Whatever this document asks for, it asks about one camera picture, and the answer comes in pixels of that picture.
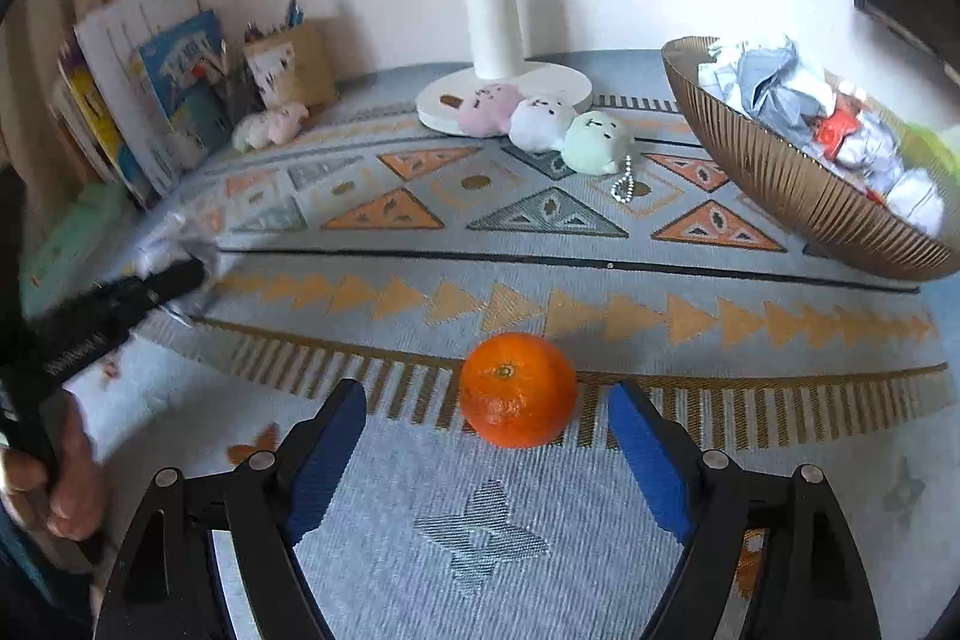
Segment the pink white green plush trio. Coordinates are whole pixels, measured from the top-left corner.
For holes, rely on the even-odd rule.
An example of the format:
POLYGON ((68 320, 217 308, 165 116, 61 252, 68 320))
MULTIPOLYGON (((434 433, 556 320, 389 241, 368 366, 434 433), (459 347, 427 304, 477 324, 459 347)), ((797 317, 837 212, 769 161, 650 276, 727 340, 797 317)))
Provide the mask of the pink white green plush trio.
POLYGON ((491 83, 467 97, 443 94, 441 104, 457 112, 457 128, 472 138, 506 136, 519 151, 558 152, 574 174, 615 175, 610 197, 630 203, 635 197, 631 136, 620 120, 602 110, 576 112, 546 94, 523 96, 516 86, 491 83))

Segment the blue cover workbook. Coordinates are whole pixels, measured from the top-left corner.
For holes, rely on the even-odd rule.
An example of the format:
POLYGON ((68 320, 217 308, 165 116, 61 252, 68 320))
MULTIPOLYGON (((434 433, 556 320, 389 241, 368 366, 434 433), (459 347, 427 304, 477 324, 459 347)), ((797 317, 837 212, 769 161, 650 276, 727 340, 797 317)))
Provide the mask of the blue cover workbook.
POLYGON ((156 34, 137 49, 135 64, 182 169, 197 169, 229 142, 223 32, 213 10, 156 34))

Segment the kraft paper pen holder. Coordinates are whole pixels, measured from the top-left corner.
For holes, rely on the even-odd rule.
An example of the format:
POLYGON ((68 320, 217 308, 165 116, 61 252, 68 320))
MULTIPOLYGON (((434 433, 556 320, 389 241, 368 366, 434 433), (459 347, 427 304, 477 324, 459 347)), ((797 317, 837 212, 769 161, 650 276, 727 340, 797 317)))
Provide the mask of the kraft paper pen holder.
POLYGON ((315 19, 245 44, 242 53, 267 109, 285 104, 313 109, 338 99, 324 35, 315 19))

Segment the yellow cover book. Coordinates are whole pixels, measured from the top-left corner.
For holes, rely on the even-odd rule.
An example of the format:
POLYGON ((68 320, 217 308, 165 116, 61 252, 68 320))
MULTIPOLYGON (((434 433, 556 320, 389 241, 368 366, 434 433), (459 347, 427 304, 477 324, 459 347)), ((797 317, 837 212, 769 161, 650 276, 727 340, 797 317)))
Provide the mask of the yellow cover book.
POLYGON ((57 68, 59 80, 53 85, 52 105, 67 122, 71 138, 88 163, 103 181, 127 188, 140 208, 153 205, 155 188, 128 149, 75 39, 60 47, 57 68))

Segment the white desk lamp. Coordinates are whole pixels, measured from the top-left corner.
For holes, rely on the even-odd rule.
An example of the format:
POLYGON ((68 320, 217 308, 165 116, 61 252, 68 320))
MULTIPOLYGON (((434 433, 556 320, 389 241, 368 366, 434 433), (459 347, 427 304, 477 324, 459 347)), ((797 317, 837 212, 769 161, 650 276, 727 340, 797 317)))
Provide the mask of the white desk lamp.
POLYGON ((519 25, 517 0, 464 0, 472 64, 446 74, 416 96, 418 120, 444 135, 464 136, 459 110, 477 89, 512 86, 524 96, 548 94, 586 110, 592 83, 585 74, 565 65, 528 62, 519 25))

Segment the brown ribbed bowl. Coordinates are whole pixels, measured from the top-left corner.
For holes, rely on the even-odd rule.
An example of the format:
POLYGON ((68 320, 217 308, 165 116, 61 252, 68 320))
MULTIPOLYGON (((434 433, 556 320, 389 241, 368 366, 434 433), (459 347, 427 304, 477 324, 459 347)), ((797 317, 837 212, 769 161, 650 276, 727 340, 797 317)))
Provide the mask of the brown ribbed bowl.
POLYGON ((687 35, 661 47, 675 103, 734 184, 788 229, 859 271, 889 280, 942 280, 958 271, 958 181, 934 149, 895 113, 875 104, 880 117, 907 143, 905 158, 923 167, 944 198, 939 236, 910 226, 866 193, 825 169, 773 131, 709 96, 697 83, 708 62, 709 37, 687 35))

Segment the white cover workbook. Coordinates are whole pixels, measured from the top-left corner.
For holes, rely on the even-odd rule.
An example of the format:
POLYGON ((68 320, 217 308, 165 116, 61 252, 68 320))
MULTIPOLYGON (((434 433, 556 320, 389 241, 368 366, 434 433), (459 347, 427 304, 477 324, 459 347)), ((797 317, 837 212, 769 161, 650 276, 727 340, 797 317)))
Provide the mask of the white cover workbook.
POLYGON ((139 48, 199 13, 199 0, 117 0, 75 26, 89 71, 149 185, 160 195, 181 180, 172 131, 143 73, 139 48))

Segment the patterned woven table mat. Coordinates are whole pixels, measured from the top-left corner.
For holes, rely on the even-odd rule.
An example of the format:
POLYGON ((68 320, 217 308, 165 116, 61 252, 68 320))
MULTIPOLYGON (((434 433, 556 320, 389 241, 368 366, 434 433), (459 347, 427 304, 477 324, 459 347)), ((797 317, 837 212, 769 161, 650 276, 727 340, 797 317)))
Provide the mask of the patterned woven table mat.
POLYGON ((155 476, 274 456, 342 380, 366 424, 296 560, 340 638, 636 638, 682 546, 610 397, 633 381, 713 466, 828 481, 880 630, 958 591, 955 284, 850 268, 747 197, 652 52, 581 58, 628 166, 425 127, 430 67, 228 151, 146 235, 213 280, 73 385, 121 537, 155 476))

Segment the orange snack packet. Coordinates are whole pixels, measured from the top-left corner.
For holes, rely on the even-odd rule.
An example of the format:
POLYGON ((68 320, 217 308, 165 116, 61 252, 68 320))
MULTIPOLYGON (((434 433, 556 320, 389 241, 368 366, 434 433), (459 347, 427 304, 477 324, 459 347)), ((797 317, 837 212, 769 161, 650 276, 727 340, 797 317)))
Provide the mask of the orange snack packet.
POLYGON ((823 158, 834 161, 848 136, 861 130, 859 120, 848 110, 835 109, 832 115, 818 120, 815 125, 814 138, 822 148, 823 158))

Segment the plush trio keychain left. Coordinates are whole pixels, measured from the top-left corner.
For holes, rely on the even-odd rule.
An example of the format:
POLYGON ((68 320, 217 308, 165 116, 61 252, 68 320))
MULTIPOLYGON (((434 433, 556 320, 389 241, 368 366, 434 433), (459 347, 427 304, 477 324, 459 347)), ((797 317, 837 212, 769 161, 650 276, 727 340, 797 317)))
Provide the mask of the plush trio keychain left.
POLYGON ((233 130, 231 145, 238 152, 288 145, 301 133, 308 119, 308 107, 298 103, 245 115, 233 130))

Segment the large crumpled paper pile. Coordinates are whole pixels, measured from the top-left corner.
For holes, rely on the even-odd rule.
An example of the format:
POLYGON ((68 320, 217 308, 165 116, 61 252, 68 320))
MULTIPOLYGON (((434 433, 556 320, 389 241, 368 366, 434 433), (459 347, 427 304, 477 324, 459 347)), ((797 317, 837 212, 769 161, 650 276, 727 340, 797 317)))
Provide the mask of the large crumpled paper pile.
POLYGON ((807 62, 786 35, 766 41, 720 37, 697 66, 698 86, 800 149, 814 144, 814 125, 836 109, 822 68, 807 62))

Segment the green tissue pack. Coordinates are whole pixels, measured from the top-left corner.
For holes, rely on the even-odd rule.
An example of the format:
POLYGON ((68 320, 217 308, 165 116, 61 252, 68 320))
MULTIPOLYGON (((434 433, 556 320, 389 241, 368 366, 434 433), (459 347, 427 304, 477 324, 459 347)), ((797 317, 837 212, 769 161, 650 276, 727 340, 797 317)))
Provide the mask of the green tissue pack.
POLYGON ((901 152, 917 166, 931 166, 942 182, 958 184, 958 143, 921 125, 905 124, 901 130, 901 152))

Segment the white paper ball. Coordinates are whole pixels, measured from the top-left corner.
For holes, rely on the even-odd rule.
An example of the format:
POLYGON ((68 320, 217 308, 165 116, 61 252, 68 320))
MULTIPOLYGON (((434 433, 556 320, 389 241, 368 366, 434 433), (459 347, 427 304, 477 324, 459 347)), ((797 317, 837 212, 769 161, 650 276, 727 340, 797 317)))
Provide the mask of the white paper ball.
POLYGON ((862 110, 857 120, 866 131, 869 187, 884 197, 885 205, 895 216, 928 236, 939 236, 946 207, 929 172, 905 164, 895 133, 875 113, 862 110))

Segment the orange mandarin fruit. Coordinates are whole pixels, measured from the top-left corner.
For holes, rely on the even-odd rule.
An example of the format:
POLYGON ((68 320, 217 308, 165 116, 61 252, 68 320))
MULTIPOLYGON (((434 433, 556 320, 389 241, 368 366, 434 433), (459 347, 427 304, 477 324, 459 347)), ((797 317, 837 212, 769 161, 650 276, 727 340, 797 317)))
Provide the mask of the orange mandarin fruit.
POLYGON ((576 370, 540 336, 503 333, 485 339, 460 369, 460 411, 494 447, 548 445, 566 429, 576 401, 576 370))

